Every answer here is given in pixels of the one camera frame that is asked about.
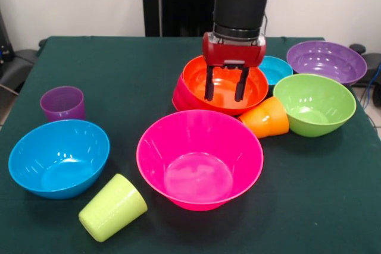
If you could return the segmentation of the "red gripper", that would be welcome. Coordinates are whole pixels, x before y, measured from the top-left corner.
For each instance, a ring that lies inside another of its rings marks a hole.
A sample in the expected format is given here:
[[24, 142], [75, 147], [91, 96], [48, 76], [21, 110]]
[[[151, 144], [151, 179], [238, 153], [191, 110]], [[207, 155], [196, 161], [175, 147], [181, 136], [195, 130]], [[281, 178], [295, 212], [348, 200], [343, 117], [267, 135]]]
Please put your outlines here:
[[266, 38], [261, 33], [257, 40], [237, 42], [206, 32], [202, 37], [202, 52], [207, 64], [204, 99], [212, 101], [214, 96], [214, 67], [238, 65], [241, 77], [236, 86], [235, 101], [240, 102], [245, 93], [249, 68], [258, 67], [263, 61], [266, 53]]

